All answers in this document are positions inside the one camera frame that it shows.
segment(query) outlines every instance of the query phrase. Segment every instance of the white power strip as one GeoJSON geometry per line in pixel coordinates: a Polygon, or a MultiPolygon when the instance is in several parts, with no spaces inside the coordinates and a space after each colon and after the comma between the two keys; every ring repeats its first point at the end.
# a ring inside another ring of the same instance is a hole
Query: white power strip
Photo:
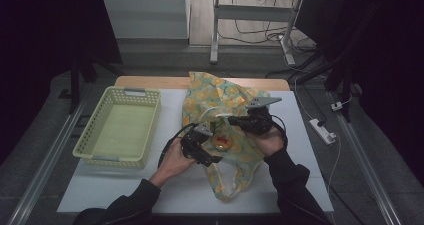
{"type": "Polygon", "coordinates": [[[309,121],[309,124],[311,124],[312,128],[318,133],[318,135],[327,145],[334,143],[337,137],[336,134],[329,133],[324,126],[318,126],[318,122],[318,119],[312,119],[309,121]]]}

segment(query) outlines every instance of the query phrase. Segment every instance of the white wall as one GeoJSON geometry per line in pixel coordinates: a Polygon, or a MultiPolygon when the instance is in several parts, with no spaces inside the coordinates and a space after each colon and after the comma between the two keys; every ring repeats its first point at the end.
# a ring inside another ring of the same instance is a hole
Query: white wall
{"type": "Polygon", "coordinates": [[[104,0],[116,38],[187,39],[190,0],[104,0]]]}

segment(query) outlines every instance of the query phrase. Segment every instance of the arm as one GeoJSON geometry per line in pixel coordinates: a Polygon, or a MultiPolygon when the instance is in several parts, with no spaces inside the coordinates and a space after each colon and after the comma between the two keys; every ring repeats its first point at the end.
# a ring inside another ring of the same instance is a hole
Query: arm
{"type": "Polygon", "coordinates": [[[330,224],[315,198],[306,189],[309,170],[295,165],[279,131],[273,127],[261,136],[246,133],[265,155],[272,183],[277,189],[278,207],[288,224],[330,224]]]}
{"type": "Polygon", "coordinates": [[[74,221],[74,225],[83,224],[132,224],[131,222],[143,223],[151,218],[152,207],[159,198],[160,188],[171,178],[183,173],[192,164],[194,159],[183,156],[180,139],[176,138],[158,168],[149,178],[143,179],[140,185],[130,196],[121,196],[116,199],[100,215],[89,210],[83,211],[74,221]]]}

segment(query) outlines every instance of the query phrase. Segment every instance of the basket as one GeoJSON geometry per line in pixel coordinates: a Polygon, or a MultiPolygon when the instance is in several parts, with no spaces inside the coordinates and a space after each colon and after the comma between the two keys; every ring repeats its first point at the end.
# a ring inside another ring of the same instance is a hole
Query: basket
{"type": "Polygon", "coordinates": [[[106,88],[72,154],[90,165],[144,168],[160,97],[153,89],[106,88]]]}

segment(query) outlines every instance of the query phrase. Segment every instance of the patterned plastic bag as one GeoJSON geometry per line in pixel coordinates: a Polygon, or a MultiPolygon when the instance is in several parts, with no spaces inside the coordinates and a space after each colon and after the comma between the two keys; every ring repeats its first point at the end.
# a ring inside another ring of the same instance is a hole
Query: patterned plastic bag
{"type": "Polygon", "coordinates": [[[221,172],[216,164],[209,166],[207,177],[215,197],[228,201],[248,187],[253,173],[263,161],[263,154],[246,138],[239,127],[231,126],[227,116],[246,116],[246,105],[255,96],[269,97],[269,93],[242,87],[203,72],[190,72],[190,87],[182,110],[183,126],[209,122],[213,136],[203,149],[223,157],[235,167],[232,192],[226,192],[221,172]]]}

